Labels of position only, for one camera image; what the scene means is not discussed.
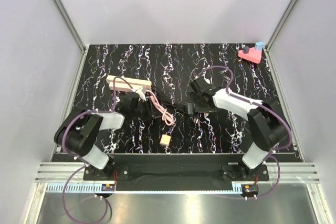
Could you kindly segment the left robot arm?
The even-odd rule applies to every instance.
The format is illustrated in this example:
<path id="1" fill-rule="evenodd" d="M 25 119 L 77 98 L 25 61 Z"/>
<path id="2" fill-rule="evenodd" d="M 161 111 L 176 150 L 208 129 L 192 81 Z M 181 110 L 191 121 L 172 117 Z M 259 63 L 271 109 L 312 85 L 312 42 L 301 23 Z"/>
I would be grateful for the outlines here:
<path id="1" fill-rule="evenodd" d="M 113 157 L 97 145 L 100 131 L 119 130 L 133 119 L 149 121 L 159 117 L 149 97 L 144 99 L 135 92 L 128 92 L 112 111 L 73 108 L 54 135 L 54 142 L 64 152 L 84 162 L 103 180 L 113 177 Z"/>

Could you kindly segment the pink plug adapter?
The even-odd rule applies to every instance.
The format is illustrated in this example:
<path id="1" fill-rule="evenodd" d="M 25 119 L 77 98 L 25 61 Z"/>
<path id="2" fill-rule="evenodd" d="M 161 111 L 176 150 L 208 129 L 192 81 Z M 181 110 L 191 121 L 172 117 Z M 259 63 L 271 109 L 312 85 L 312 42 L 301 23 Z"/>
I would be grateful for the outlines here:
<path id="1" fill-rule="evenodd" d="M 171 141 L 171 136 L 163 134 L 160 139 L 160 145 L 162 146 L 169 146 Z"/>

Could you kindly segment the beige power strip red sockets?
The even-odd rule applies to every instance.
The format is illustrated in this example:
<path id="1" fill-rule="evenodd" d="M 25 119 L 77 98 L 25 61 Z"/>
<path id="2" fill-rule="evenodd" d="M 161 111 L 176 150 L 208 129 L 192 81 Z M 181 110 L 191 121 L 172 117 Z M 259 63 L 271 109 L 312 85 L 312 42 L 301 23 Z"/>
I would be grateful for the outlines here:
<path id="1" fill-rule="evenodd" d="M 133 78 L 126 78 L 126 77 L 123 77 L 123 80 L 121 80 L 120 78 L 117 78 L 115 80 L 115 83 L 116 82 L 121 82 L 121 83 L 126 83 L 128 85 L 131 85 L 131 84 L 138 84 L 138 85 L 143 85 L 143 86 L 146 86 L 146 89 L 147 90 L 151 90 L 152 89 L 152 82 L 149 81 L 149 80 L 141 80 L 141 79 L 133 79 Z"/>

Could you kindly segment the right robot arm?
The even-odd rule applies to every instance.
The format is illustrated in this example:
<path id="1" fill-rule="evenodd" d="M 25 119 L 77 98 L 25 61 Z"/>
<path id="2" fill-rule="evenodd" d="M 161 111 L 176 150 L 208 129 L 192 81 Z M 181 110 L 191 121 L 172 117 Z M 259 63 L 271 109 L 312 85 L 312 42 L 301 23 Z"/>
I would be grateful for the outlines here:
<path id="1" fill-rule="evenodd" d="M 292 142 L 291 129 L 277 101 L 265 102 L 234 93 L 230 88 L 216 87 L 205 78 L 198 77 L 189 83 L 192 91 L 186 113 L 215 113 L 220 110 L 232 112 L 249 124 L 252 144 L 237 165 L 224 170 L 234 179 L 250 180 L 257 174 L 259 166 L 279 148 L 283 141 Z"/>

